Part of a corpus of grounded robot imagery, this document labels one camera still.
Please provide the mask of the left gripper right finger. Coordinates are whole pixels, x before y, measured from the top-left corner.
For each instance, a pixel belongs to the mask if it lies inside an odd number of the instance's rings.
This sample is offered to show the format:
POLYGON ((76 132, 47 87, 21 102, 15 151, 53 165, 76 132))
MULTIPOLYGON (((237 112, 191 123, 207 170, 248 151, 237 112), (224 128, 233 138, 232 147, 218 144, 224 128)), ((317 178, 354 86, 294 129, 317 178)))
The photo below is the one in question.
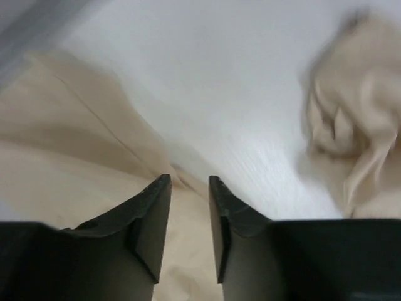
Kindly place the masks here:
POLYGON ((224 300, 299 300, 283 268, 279 244, 294 222, 273 221, 239 199, 219 176, 209 177, 209 210, 217 282, 224 300))

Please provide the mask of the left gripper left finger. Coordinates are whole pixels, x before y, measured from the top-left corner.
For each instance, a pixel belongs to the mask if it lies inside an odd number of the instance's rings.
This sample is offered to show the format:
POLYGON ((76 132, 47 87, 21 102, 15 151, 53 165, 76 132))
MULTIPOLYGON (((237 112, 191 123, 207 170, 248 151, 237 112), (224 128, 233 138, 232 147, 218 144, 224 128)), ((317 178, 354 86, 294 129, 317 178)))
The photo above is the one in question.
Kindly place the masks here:
POLYGON ((70 284, 62 300, 151 300, 159 283, 172 180, 164 174, 143 191, 75 229, 70 284))

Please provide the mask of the beige trousers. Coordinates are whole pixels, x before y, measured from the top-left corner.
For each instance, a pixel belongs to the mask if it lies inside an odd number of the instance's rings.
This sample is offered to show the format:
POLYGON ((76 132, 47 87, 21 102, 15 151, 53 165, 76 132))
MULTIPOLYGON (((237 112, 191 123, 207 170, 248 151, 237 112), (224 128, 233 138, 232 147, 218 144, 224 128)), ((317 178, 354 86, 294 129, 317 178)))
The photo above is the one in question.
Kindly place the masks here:
MULTIPOLYGON (((354 20, 324 54, 314 74, 307 119, 311 148, 354 190, 343 205, 349 221, 400 219, 400 193, 388 188, 389 164, 400 160, 400 137, 378 138, 384 161, 356 172, 370 152, 364 117, 345 92, 363 76, 379 85, 367 93, 389 108, 391 73, 400 65, 400 29, 381 16, 354 20)), ((157 300, 250 300, 247 285, 212 282, 212 230, 217 203, 205 182, 174 164, 167 149, 129 104, 118 83, 76 60, 35 56, 1 94, 1 191, 15 209, 60 228, 115 209, 161 174, 172 180, 167 263, 157 300)))

